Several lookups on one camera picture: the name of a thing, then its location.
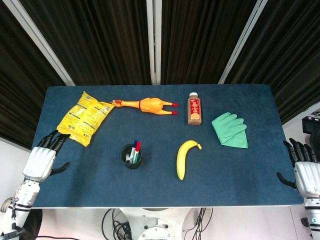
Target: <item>yellow snack bag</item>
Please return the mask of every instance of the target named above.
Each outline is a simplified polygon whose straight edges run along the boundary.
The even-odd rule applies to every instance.
[[[71,139],[86,147],[114,107],[110,103],[97,101],[83,91],[78,103],[63,117],[56,129],[62,134],[70,134]]]

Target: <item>bottle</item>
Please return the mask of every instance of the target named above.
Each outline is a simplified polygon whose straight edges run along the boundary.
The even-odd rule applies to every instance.
[[[188,98],[188,124],[200,125],[201,122],[201,100],[198,93],[191,92]]]

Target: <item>rubber glove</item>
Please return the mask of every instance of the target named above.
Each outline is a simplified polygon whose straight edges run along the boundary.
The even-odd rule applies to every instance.
[[[226,112],[211,122],[222,145],[236,148],[248,148],[244,119]]]

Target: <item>yellow banana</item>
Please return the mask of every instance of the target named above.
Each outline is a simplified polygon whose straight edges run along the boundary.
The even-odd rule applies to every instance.
[[[195,146],[197,146],[200,150],[202,149],[201,145],[193,140],[186,141],[179,148],[178,155],[176,157],[176,173],[178,174],[180,180],[183,180],[185,177],[187,152],[190,148]]]

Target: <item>pen holder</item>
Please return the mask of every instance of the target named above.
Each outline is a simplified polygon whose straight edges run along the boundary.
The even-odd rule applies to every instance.
[[[136,161],[136,163],[134,163],[134,164],[126,163],[126,154],[130,155],[132,147],[133,147],[133,144],[125,145],[120,151],[120,158],[121,158],[121,161],[123,162],[123,164],[127,168],[129,168],[129,169],[137,169],[142,164],[142,151],[141,151],[141,149],[140,149],[140,152],[138,154],[138,160]]]

